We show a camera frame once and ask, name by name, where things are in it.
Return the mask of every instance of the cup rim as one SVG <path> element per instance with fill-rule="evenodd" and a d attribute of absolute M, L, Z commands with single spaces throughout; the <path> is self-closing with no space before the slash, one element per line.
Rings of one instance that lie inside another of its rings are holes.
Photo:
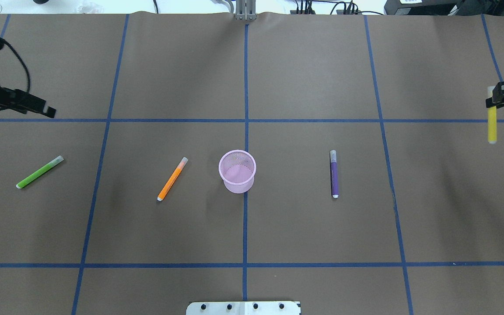
<path fill-rule="evenodd" d="M 233 182 L 229 181 L 228 179 L 226 179 L 223 176 L 223 174 L 221 173 L 221 163 L 223 162 L 224 158 L 226 158 L 229 154 L 235 153 L 235 152 L 240 152 L 240 153 L 244 153 L 244 154 L 248 155 L 248 157 L 250 157 L 250 159 L 252 159 L 252 163 L 254 164 L 254 170 L 252 171 L 252 175 L 250 175 L 250 178 L 242 183 L 233 183 Z M 252 156 L 252 154 L 250 154 L 244 150 L 232 150 L 232 151 L 225 153 L 224 156 L 222 158 L 220 158 L 218 170 L 219 170 L 219 175 L 220 175 L 221 179 L 223 179 L 223 181 L 225 183 L 228 183 L 230 185 L 235 185 L 235 186 L 241 186 L 241 185 L 247 184 L 249 181 L 252 180 L 252 178 L 254 178 L 254 175 L 256 175 L 256 160 L 254 160 L 254 156 Z"/>

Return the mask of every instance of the pen holder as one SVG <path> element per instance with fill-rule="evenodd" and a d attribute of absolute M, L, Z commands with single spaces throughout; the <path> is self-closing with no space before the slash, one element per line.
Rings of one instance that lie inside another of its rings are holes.
<path fill-rule="evenodd" d="M 229 151 L 219 161 L 219 174 L 230 192 L 247 192 L 254 184 L 256 161 L 246 151 Z"/>

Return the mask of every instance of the yellow marker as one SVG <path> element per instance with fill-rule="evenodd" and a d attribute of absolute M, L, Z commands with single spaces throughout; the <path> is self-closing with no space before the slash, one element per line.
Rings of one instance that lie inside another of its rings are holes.
<path fill-rule="evenodd" d="M 168 193 L 168 191 L 170 191 L 170 188 L 172 187 L 172 185 L 174 185 L 174 182 L 176 182 L 176 178 L 178 178 L 178 175 L 180 175 L 182 169 L 184 168 L 184 166 L 186 166 L 186 162 L 188 162 L 188 159 L 183 157 L 182 161 L 180 161 L 180 163 L 176 167 L 176 170 L 174 170 L 174 173 L 172 173 L 172 175 L 170 175 L 170 178 L 168 178 L 168 182 L 164 184 L 162 191 L 158 194 L 158 201 L 162 201 L 166 197 L 166 194 Z"/>
<path fill-rule="evenodd" d="M 487 109 L 487 141 L 494 145 L 497 142 L 497 108 Z"/>

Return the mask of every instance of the orange marker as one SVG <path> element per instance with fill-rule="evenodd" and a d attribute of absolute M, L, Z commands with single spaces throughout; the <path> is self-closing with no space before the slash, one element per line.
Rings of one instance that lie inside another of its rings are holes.
<path fill-rule="evenodd" d="M 162 191 L 158 194 L 158 201 L 162 201 L 166 197 L 166 194 L 168 193 L 168 191 L 170 191 L 170 188 L 172 187 L 174 182 L 176 182 L 176 178 L 178 178 L 178 175 L 180 175 L 180 173 L 182 172 L 182 169 L 186 165 L 186 162 L 188 162 L 188 159 L 183 157 L 182 161 L 180 161 L 180 164 L 178 164 L 178 166 L 176 167 L 176 170 L 174 170 L 174 173 L 172 173 L 172 175 L 170 175 L 170 178 L 168 178 L 168 182 L 166 182 L 166 184 L 164 184 L 164 187 L 162 187 Z"/>

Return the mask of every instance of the white floor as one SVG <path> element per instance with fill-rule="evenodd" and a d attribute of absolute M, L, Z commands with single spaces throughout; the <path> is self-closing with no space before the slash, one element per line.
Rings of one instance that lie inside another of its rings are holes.
<path fill-rule="evenodd" d="M 207 14 L 229 10 L 225 0 L 157 0 L 157 3 L 163 14 Z M 358 0 L 355 3 L 363 11 L 384 13 L 386 0 Z M 0 0 L 0 5 L 2 14 L 75 14 L 82 13 L 83 8 L 86 12 L 105 14 L 154 12 L 152 0 L 49 0 L 46 4 L 35 4 L 32 0 Z M 256 0 L 258 13 L 289 14 L 296 6 L 294 0 Z M 333 6 L 320 2 L 312 5 L 316 14 L 329 14 Z"/>

